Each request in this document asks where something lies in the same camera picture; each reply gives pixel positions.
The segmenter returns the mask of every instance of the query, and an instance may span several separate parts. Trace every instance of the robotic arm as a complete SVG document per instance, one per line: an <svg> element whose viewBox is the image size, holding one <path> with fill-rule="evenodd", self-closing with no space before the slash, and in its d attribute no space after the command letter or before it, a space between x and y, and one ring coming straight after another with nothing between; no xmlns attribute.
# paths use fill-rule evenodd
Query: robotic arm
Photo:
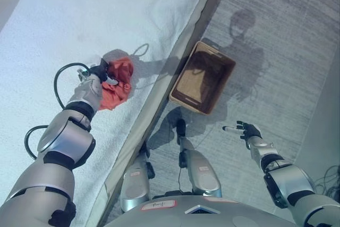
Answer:
<svg viewBox="0 0 340 227"><path fill-rule="evenodd" d="M299 167L284 160L273 147L263 141L260 130L241 121L251 158L264 172L264 180L276 206L288 208L297 225L308 227L340 226L340 204L314 192L313 182Z"/></svg>
<svg viewBox="0 0 340 227"><path fill-rule="evenodd" d="M95 148L90 122L99 109L108 64L101 59L51 121L37 159L22 173L0 208L0 226L70 226L75 217L74 175Z"/></svg>

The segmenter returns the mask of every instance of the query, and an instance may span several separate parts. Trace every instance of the orange rag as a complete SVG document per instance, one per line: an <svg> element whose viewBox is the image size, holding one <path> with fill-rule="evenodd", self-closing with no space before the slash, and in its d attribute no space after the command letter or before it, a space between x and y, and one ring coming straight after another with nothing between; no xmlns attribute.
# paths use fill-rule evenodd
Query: orange rag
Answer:
<svg viewBox="0 0 340 227"><path fill-rule="evenodd" d="M117 85L109 85L103 82L103 99L100 102L99 110L112 110L119 104L125 102L131 91L130 79L133 73L133 64L128 57L110 61L108 64L107 75L117 80Z"/></svg>

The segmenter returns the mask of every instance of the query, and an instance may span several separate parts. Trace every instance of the sticker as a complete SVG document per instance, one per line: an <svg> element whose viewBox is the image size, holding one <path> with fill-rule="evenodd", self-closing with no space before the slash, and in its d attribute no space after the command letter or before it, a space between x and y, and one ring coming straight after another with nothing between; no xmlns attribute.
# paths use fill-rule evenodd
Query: sticker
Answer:
<svg viewBox="0 0 340 227"><path fill-rule="evenodd" d="M153 210L153 209L163 209L163 208L172 208L177 205L175 200L164 200L164 201L157 201L154 203L149 203L144 205L141 210Z"/></svg>
<svg viewBox="0 0 340 227"><path fill-rule="evenodd" d="M216 197L204 197L207 201L210 202L227 202L227 203L238 203L237 201L233 201L230 199L225 199L225 198L216 198Z"/></svg>
<svg viewBox="0 0 340 227"><path fill-rule="evenodd" d="M198 168L200 171L209 171L209 168L207 166L204 167L199 167Z"/></svg>
<svg viewBox="0 0 340 227"><path fill-rule="evenodd" d="M130 176L135 176L135 175L140 175L140 171L133 172L133 173L130 174Z"/></svg>

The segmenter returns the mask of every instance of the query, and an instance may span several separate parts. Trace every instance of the brown basket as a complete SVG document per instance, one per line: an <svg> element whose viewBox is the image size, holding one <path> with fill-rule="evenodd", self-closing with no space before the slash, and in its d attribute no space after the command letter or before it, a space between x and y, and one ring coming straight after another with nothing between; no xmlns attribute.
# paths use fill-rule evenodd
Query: brown basket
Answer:
<svg viewBox="0 0 340 227"><path fill-rule="evenodd" d="M210 114L235 64L215 48L197 42L169 99L194 112Z"/></svg>

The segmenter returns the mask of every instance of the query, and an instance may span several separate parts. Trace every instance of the black cable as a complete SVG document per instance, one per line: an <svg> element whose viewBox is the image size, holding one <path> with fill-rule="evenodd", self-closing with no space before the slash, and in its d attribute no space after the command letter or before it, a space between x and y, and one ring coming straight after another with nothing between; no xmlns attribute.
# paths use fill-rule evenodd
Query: black cable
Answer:
<svg viewBox="0 0 340 227"><path fill-rule="evenodd" d="M33 131L35 130L39 130L39 129L45 129L47 128L48 125L40 125L40 126L35 126L32 129L30 129L29 131L27 131L26 135L25 135L25 139L24 139L24 145L25 145L25 149L27 151L27 153L29 154L29 156L31 156L32 159L36 160L37 157L34 155L34 153L31 151L30 146L28 145L28 139L30 138L30 135Z"/></svg>
<svg viewBox="0 0 340 227"><path fill-rule="evenodd" d="M86 69L86 71L88 72L88 75L90 74L90 69L83 63L80 62L74 62L74 63L70 63L68 65L63 66L62 68L60 68L57 73L54 76L54 82L53 82L53 86L54 86L54 94L55 97L57 98L57 101L59 103L59 105L62 107L62 109L65 108L64 104L62 103L62 101L60 100L59 94L58 94L58 87L57 87L57 82L58 82L58 77L61 74L61 72L63 72L65 69L68 69L72 66L82 66L83 68Z"/></svg>
<svg viewBox="0 0 340 227"><path fill-rule="evenodd" d="M328 175L328 172L337 167L337 173L333 175ZM328 188L328 183L336 180L336 184L334 184L332 187ZM339 201L340 198L338 197L339 191L340 191L340 166L333 165L329 167L325 173L325 175L322 178L317 179L315 182L316 184L315 188L321 187L322 192L321 194L326 195L327 197L333 198L336 201Z"/></svg>
<svg viewBox="0 0 340 227"><path fill-rule="evenodd" d="M180 168L180 173L178 174L178 185L179 185L178 189L180 190L181 194L183 194L183 191L181 190L181 182L180 182L181 171L182 171L182 168Z"/></svg>

